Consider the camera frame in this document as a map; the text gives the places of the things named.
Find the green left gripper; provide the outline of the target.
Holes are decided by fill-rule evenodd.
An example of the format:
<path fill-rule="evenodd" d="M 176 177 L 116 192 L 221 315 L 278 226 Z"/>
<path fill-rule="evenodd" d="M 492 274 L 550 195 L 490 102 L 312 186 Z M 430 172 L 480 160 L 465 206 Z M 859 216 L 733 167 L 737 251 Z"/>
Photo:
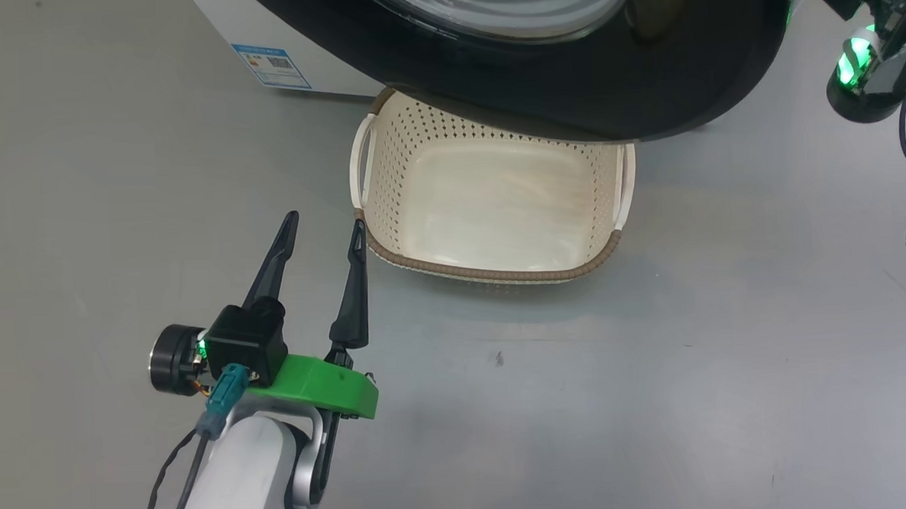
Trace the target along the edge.
<path fill-rule="evenodd" d="M 259 298 L 278 298 L 285 264 L 295 251 L 300 214 L 290 210 L 268 248 L 243 308 L 250 309 Z M 369 274 L 367 274 L 367 227 L 357 218 L 351 229 L 348 246 L 350 267 L 337 318 L 329 336 L 331 348 L 324 359 L 290 355 L 284 361 L 271 386 L 262 387 L 260 395 L 299 402 L 321 410 L 349 417 L 375 419 L 379 390 L 367 374 L 350 370 L 350 351 L 369 345 Z"/>

